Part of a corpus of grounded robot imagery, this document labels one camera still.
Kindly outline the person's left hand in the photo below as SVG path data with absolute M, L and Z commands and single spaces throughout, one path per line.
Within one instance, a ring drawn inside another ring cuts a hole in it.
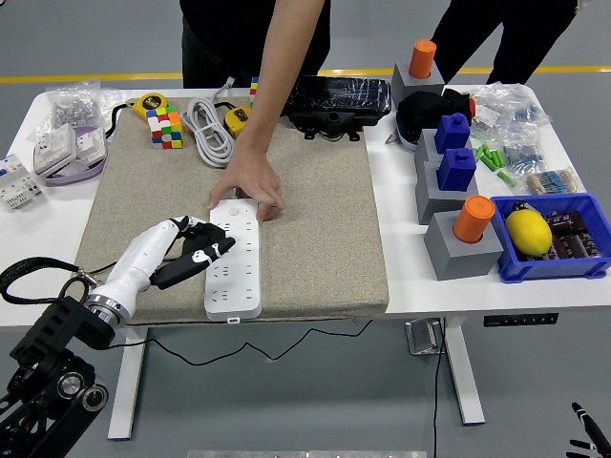
M 257 202 L 258 221 L 270 221 L 285 208 L 282 182 L 269 163 L 269 141 L 243 132 L 218 184 L 209 192 L 208 209 L 214 209 L 230 190 L 240 188 Z

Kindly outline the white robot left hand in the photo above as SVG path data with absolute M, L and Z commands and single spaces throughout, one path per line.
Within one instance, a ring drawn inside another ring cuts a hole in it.
M 163 264 L 174 241 L 187 235 L 203 238 L 202 248 Z M 223 229 L 202 219 L 189 216 L 166 219 L 131 241 L 106 282 L 90 293 L 86 306 L 98 315 L 105 313 L 110 319 L 126 324 L 135 314 L 138 293 L 152 285 L 166 289 L 196 276 L 235 243 Z

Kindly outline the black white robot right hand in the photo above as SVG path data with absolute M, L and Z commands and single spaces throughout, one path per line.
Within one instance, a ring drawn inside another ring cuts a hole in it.
M 581 422 L 589 442 L 571 439 L 569 444 L 575 448 L 595 451 L 599 457 L 610 456 L 610 442 L 600 430 L 598 424 L 592 419 L 587 411 L 577 402 L 572 403 L 572 408 Z

